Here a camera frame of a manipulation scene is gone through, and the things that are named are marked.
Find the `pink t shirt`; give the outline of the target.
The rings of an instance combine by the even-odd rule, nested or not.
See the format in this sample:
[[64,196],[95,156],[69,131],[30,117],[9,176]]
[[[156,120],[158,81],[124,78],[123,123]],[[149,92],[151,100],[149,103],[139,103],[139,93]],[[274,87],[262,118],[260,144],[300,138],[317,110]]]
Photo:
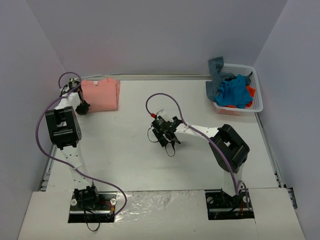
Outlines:
[[81,87],[84,100],[90,105],[89,113],[118,110],[121,87],[119,80],[83,80]]

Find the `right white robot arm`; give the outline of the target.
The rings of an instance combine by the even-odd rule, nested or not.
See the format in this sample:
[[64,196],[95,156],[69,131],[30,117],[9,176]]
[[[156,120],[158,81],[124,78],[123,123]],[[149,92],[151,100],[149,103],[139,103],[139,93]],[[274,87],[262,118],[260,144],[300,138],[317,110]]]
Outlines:
[[188,145],[209,147],[218,166],[223,170],[222,202],[229,207],[240,200],[242,172],[250,148],[236,130],[224,124],[221,127],[203,127],[158,115],[151,123],[156,142],[175,151]]

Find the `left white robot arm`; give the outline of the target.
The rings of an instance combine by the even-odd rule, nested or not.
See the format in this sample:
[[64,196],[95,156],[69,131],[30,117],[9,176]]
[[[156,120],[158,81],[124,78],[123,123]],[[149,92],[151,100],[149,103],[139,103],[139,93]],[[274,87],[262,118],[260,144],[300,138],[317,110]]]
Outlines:
[[74,201],[83,207],[95,209],[100,205],[101,197],[94,181],[84,176],[88,171],[80,146],[82,131],[77,115],[86,115],[90,108],[80,83],[75,78],[69,80],[61,91],[64,98],[54,109],[45,112],[45,120],[51,142],[61,151],[64,161],[71,165]]

